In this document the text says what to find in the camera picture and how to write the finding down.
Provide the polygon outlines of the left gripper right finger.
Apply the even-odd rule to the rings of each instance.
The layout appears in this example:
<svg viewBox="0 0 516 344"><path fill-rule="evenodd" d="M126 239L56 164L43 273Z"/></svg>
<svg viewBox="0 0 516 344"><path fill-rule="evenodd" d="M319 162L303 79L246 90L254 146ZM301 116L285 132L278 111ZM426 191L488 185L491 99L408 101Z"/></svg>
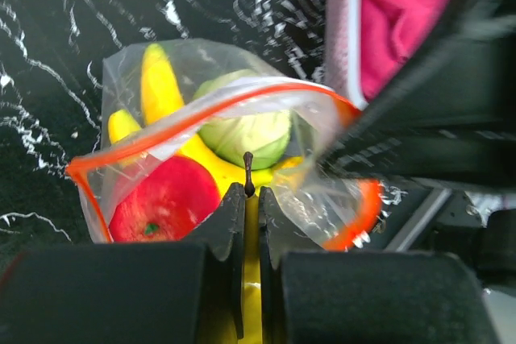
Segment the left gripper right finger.
<svg viewBox="0 0 516 344"><path fill-rule="evenodd" d="M269 189L259 199L266 343L497 343L473 271L457 256L319 249Z"/></svg>

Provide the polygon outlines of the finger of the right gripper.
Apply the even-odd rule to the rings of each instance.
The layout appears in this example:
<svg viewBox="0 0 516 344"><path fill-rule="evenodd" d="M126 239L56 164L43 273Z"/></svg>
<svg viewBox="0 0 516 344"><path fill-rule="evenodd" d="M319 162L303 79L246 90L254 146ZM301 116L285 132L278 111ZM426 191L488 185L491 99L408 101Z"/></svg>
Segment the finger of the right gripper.
<svg viewBox="0 0 516 344"><path fill-rule="evenodd" d="M515 0L449 0L431 33L318 158L329 177L515 188Z"/></svg>

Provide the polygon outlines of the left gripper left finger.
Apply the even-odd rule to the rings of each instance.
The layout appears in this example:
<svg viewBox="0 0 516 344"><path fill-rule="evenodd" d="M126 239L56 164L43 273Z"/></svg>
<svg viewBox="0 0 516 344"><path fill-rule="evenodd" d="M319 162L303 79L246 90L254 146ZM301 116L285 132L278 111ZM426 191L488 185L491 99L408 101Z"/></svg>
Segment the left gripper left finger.
<svg viewBox="0 0 516 344"><path fill-rule="evenodd" d="M235 343L245 193L179 242L24 251L1 279L4 343Z"/></svg>

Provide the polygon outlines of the red fake apple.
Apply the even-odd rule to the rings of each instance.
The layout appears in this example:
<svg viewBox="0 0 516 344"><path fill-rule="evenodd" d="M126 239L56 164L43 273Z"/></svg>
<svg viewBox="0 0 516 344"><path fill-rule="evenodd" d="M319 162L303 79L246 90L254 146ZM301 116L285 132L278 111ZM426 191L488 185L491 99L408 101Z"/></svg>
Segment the red fake apple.
<svg viewBox="0 0 516 344"><path fill-rule="evenodd" d="M195 160L175 155L120 201L109 230L116 242L180 240L207 219L220 201L208 170Z"/></svg>

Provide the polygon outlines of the yellow fake banana bunch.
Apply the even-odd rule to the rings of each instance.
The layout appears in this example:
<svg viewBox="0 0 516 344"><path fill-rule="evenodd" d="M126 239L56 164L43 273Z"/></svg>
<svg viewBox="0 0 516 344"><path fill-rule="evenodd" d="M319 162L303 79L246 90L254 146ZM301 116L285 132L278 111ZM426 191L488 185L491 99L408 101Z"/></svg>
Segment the yellow fake banana bunch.
<svg viewBox="0 0 516 344"><path fill-rule="evenodd" d="M219 53L215 57L210 57L206 51L200 50L196 58L205 62L200 68L201 73L205 73L208 67L212 67L214 75L211 78L205 78L201 83L195 83L188 77L183 79L183 82L189 86L193 99L199 99L246 77L276 76L279 73L257 56L234 47L230 47L227 54ZM145 49L139 82L140 110L145 125L149 126L185 106L185 91L180 88L177 80L177 71L180 69L191 70L193 65L184 56L169 56L161 44L150 44ZM244 181L243 166L240 167L218 157L204 144L199 133L186 141L177 154L197 161L208 170L221 195L226 193L230 184L235 182L242 184ZM256 178L259 186L267 185L273 178L274 172L296 167L301 161L300 156L288 158L284 153L278 162L269 168L261 170L252 168L252 176Z"/></svg>

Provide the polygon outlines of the clear zip top bag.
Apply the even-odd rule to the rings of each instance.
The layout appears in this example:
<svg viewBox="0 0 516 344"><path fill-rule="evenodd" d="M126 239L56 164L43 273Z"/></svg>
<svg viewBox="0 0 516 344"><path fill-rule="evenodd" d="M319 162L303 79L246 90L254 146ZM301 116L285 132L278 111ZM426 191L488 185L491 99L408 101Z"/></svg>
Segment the clear zip top bag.
<svg viewBox="0 0 516 344"><path fill-rule="evenodd" d="M179 240L251 181L296 232L344 251L381 211L376 180L318 172L360 112L333 89L286 77L205 39L132 44L102 62L99 151L67 168L94 242Z"/></svg>

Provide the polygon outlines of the yellow orange fake fruit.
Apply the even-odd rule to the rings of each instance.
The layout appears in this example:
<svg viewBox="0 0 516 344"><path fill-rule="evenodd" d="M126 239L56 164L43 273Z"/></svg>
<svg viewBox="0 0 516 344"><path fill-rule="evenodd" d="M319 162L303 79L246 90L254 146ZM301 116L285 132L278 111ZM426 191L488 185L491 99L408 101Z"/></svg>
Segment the yellow orange fake fruit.
<svg viewBox="0 0 516 344"><path fill-rule="evenodd" d="M202 308L200 343L265 343L264 279L260 257L260 199L267 193L252 176L254 155L243 154L242 184L232 183L221 203L198 228L223 265L209 274Z"/></svg>

